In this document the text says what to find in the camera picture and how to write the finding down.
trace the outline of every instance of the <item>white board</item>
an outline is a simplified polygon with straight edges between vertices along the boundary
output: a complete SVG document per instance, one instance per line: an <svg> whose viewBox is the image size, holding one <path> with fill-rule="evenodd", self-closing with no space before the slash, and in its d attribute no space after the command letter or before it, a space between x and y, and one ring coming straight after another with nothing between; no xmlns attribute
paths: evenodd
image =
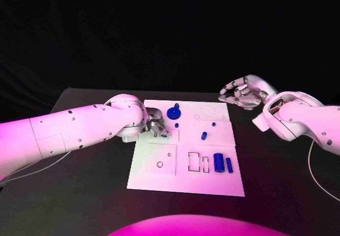
<svg viewBox="0 0 340 236"><path fill-rule="evenodd" d="M182 115L172 120L168 110L176 103ZM152 132L140 134L127 188L244 197L227 104L146 100L145 105L162 110L172 136L155 137ZM215 172L215 153L224 154L224 173ZM231 158L234 173L228 172L227 157Z"/></svg>

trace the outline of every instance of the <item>black curtain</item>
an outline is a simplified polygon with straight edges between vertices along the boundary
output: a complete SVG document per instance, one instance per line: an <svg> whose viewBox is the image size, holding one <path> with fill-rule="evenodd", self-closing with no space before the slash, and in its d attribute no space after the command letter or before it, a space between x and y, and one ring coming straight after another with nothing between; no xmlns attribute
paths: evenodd
<svg viewBox="0 0 340 236"><path fill-rule="evenodd" d="M320 2L0 1L0 121L68 87L219 92L248 74L340 104L338 34Z"/></svg>

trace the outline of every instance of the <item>table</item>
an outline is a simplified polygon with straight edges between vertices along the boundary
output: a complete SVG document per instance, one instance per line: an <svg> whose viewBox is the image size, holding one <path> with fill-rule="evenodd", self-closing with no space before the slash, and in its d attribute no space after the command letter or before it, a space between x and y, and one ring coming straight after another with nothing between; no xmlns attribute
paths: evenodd
<svg viewBox="0 0 340 236"><path fill-rule="evenodd" d="M70 88L54 112L104 103L117 94L145 99L218 102L215 93ZM109 235L153 217L204 214L244 220L292 235L340 235L340 202L316 185L307 166L312 139L281 140L261 132L261 112L228 105L245 197L127 189L134 143L114 137L74 151L45 171L8 183L0 193L0 235ZM62 155L18 173L31 173ZM340 157L315 145L315 176L340 197Z"/></svg>

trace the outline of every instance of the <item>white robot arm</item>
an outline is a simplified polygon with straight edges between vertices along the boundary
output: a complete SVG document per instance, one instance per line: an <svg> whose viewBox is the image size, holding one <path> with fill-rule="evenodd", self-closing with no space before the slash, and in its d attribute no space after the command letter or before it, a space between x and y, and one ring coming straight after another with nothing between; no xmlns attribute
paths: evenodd
<svg viewBox="0 0 340 236"><path fill-rule="evenodd" d="M0 124L0 180L28 164L116 135L124 142L150 130L169 135L162 111L146 108L136 96L122 94L110 102Z"/></svg>
<svg viewBox="0 0 340 236"><path fill-rule="evenodd" d="M234 88L235 97L224 95ZM263 113L254 119L261 131L271 128L287 141L307 135L325 150L340 155L340 106L325 106L303 92L279 93L257 75L232 81L221 90L219 100L245 110L264 103Z"/></svg>

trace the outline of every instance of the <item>robotic hand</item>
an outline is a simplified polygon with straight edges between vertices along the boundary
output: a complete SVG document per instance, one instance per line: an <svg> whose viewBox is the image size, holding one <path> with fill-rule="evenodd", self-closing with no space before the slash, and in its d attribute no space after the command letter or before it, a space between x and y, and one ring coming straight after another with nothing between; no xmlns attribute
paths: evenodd
<svg viewBox="0 0 340 236"><path fill-rule="evenodd" d="M97 104L0 124L0 180L39 160L107 141L139 140L152 131L171 135L162 111L146 108L136 96L122 94Z"/></svg>
<svg viewBox="0 0 340 236"><path fill-rule="evenodd" d="M235 89L235 97L224 95L230 89ZM325 150L340 155L340 106L325 106L303 92L280 93L257 75L232 81L221 90L219 100L245 110L263 103L263 113L254 119L263 132L271 128L287 141L307 135Z"/></svg>

